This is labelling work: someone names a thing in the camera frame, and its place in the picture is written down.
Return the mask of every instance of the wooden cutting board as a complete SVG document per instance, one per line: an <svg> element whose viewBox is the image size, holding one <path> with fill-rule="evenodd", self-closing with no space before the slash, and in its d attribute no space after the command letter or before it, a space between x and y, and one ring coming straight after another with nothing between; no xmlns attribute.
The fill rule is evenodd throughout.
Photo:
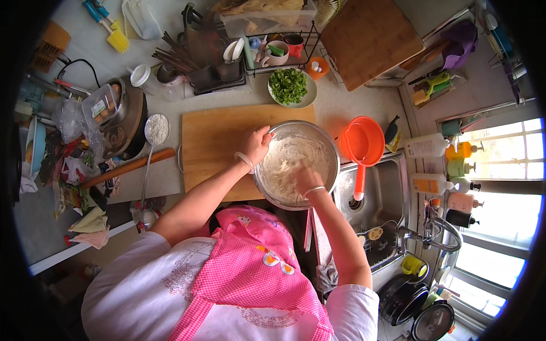
<svg viewBox="0 0 546 341"><path fill-rule="evenodd" d="M348 91L425 49L393 0L349 0L321 33Z"/></svg>
<svg viewBox="0 0 546 341"><path fill-rule="evenodd" d="M277 104L251 105L184 113L182 168L186 192L232 163L247 131L290 119L315 123L313 106L288 109ZM252 175L245 175L223 201L263 198Z"/></svg>

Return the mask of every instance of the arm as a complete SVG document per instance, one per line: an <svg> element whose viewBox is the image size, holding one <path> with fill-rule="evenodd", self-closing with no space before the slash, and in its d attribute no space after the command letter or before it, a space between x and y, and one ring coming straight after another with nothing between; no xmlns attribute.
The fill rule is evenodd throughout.
<svg viewBox="0 0 546 341"><path fill-rule="evenodd" d="M321 175L312 170L305 160L294 171L294 177L296 188L302 194L312 187L324 185ZM366 253L357 234L337 209L328 192L325 189L314 190L307 198L317 211L330 241L339 274L338 285L360 284L372 289L372 273Z"/></svg>
<svg viewBox="0 0 546 341"><path fill-rule="evenodd" d="M242 148L253 165L262 161L269 150L272 133L269 126L253 131ZM169 211L154 223L150 231L163 236L171 246L192 237L210 218L231 188L249 171L248 165L237 160L220 173L192 188Z"/></svg>

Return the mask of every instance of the stainless steel mixing bowl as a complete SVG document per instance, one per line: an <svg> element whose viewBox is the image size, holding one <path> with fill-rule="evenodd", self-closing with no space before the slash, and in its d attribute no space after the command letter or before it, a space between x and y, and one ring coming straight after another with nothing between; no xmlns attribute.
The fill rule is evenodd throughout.
<svg viewBox="0 0 546 341"><path fill-rule="evenodd" d="M337 175L340 171L340 156L337 152L336 146L330 136L321 128L313 123L300 120L284 121L281 122L269 130L270 133L275 133L273 141L283 140L292 136L304 136L308 137L317 143L322 143L325 146L325 158L328 162L328 179L326 180L326 190L331 193L336 183ZM276 196L269 188L267 184L266 174L269 171L264 169L264 162L260 162L256 165L254 173L254 182L260 193L273 205L282 208L287 211L303 211L311 208L311 203L308 200L298 202L283 201L282 198Z"/></svg>

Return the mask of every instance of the plate of chopped greens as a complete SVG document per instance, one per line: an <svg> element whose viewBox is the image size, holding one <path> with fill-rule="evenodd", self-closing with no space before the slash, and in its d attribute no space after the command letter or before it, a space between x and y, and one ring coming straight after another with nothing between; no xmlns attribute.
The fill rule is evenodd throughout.
<svg viewBox="0 0 546 341"><path fill-rule="evenodd" d="M317 97L313 78L294 68L275 70L269 77L268 90L275 102L291 109L305 108Z"/></svg>

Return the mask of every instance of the white shirt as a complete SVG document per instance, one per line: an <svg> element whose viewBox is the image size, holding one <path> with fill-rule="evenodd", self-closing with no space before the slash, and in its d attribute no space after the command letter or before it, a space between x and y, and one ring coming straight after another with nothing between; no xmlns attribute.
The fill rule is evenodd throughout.
<svg viewBox="0 0 546 341"><path fill-rule="evenodd" d="M165 340L191 303L193 283L216 240L196 237L170 247L143 232L87 288L81 307L90 340ZM332 340L376 340L379 297L347 284L326 302ZM272 308L214 305L194 340L311 339L317 318Z"/></svg>

